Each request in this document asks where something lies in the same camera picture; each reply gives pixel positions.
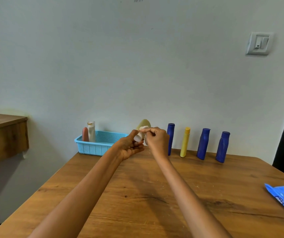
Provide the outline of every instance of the white wall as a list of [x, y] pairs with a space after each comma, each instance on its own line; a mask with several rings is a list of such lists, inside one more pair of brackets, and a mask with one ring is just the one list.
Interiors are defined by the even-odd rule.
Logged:
[[[251, 31], [273, 31], [247, 57]], [[191, 127], [196, 150], [272, 163], [284, 128], [284, 0], [0, 0], [0, 113], [28, 115], [30, 150], [0, 164], [0, 222], [76, 152], [88, 120]]]

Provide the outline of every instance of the wooden table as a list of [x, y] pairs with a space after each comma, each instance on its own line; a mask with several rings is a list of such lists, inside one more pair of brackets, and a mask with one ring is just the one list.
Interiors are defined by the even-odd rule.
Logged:
[[0, 161], [28, 148], [27, 117], [0, 114]]
[[[264, 183], [284, 185], [284, 173], [253, 157], [214, 154], [205, 160], [179, 150], [175, 168], [234, 237], [284, 237], [284, 207]], [[27, 237], [81, 181], [99, 156], [77, 153], [1, 226], [2, 237]], [[79, 237], [191, 237], [167, 181], [147, 149], [122, 162]]]

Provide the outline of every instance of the white bottle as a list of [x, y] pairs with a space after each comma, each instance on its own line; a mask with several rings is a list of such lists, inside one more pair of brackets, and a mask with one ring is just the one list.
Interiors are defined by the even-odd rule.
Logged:
[[89, 121], [88, 123], [88, 136], [89, 136], [89, 142], [96, 142], [96, 130], [95, 130], [95, 122]]

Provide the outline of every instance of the plastic basket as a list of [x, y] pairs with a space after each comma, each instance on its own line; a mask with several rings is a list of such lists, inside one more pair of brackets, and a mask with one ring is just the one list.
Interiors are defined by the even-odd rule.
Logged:
[[126, 136], [128, 135], [97, 130], [95, 143], [82, 141], [82, 135], [77, 137], [75, 142], [78, 145], [79, 153], [102, 156], [115, 142]]

